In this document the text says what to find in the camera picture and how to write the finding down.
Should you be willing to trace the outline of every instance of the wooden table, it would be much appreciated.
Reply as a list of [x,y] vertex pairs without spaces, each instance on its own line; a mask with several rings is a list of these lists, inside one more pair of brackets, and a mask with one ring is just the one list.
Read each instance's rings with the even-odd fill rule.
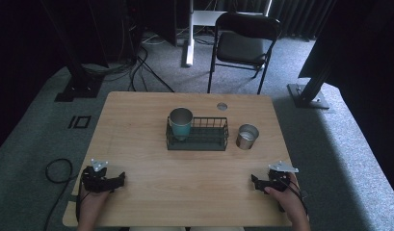
[[[194,116],[227,117],[226,151],[168,150],[167,116],[177,107]],[[250,150],[235,143],[244,123],[260,132]],[[125,186],[110,194],[98,226],[291,225],[276,201],[250,181],[251,174],[268,179],[268,164],[291,164],[269,96],[111,92],[81,170],[92,158],[109,162],[109,178],[126,172]],[[63,222],[77,225],[74,202]]]

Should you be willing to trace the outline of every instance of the tray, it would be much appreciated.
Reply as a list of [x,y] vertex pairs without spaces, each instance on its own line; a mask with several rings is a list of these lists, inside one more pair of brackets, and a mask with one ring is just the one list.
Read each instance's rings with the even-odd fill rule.
[[194,117],[190,135],[179,141],[172,133],[170,117],[167,118],[168,150],[225,151],[229,132],[226,117]]

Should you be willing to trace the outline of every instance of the cup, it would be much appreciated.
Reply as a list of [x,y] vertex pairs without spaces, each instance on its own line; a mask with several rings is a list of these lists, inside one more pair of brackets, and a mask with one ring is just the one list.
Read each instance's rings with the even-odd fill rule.
[[248,150],[254,144],[254,141],[259,137],[259,131],[251,124],[244,124],[239,127],[238,138],[236,139],[236,145],[243,149]]
[[186,108],[176,108],[170,113],[170,127],[179,141],[184,141],[190,135],[192,121],[193,113]]

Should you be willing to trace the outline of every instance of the carpeted floor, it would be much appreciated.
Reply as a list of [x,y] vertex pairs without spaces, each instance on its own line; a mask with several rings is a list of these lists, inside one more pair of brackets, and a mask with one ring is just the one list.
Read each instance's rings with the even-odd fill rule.
[[[198,39],[212,40],[210,37]],[[110,74],[96,98],[54,102],[70,78],[66,68],[47,81],[0,149],[0,230],[43,230],[64,187],[46,178],[46,167],[56,159],[67,158],[72,162],[71,174],[68,165],[57,163],[50,167],[49,175],[62,180],[77,173],[110,91],[164,92],[170,91],[169,86],[176,92],[206,92],[212,47],[197,42],[194,65],[186,67],[186,48],[181,41],[173,47],[159,39],[148,40],[139,56],[158,78],[145,67]],[[298,38],[280,39],[262,89],[262,94],[273,99],[292,162],[301,171],[298,173],[301,187],[310,194],[305,201],[312,230],[394,230],[394,192],[339,90],[323,86],[322,94],[330,104],[329,110],[299,109],[290,97],[288,84],[307,82],[297,76],[313,43]],[[88,68],[100,69],[93,65]],[[131,86],[130,73],[134,72]],[[256,94],[259,78],[251,80],[250,75],[246,70],[218,67],[211,91]],[[88,127],[70,127],[74,116],[89,116]],[[66,194],[48,221],[48,230],[74,230],[62,225],[74,183],[72,180],[66,187]]]

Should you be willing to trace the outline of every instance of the person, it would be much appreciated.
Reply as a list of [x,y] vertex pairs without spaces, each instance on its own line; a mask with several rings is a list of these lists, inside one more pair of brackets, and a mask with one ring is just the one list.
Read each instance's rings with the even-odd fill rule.
[[[297,179],[293,173],[290,173],[291,184],[290,187],[297,189]],[[110,192],[87,192],[85,187],[81,188],[82,201],[80,204],[80,218],[77,226],[78,231],[92,231],[95,227],[95,222],[101,213],[101,209],[105,204]],[[266,187],[265,191],[276,199],[287,214],[287,217],[292,222],[294,231],[309,231],[310,224],[307,214],[302,206],[299,198],[290,190],[279,192],[273,188]]]

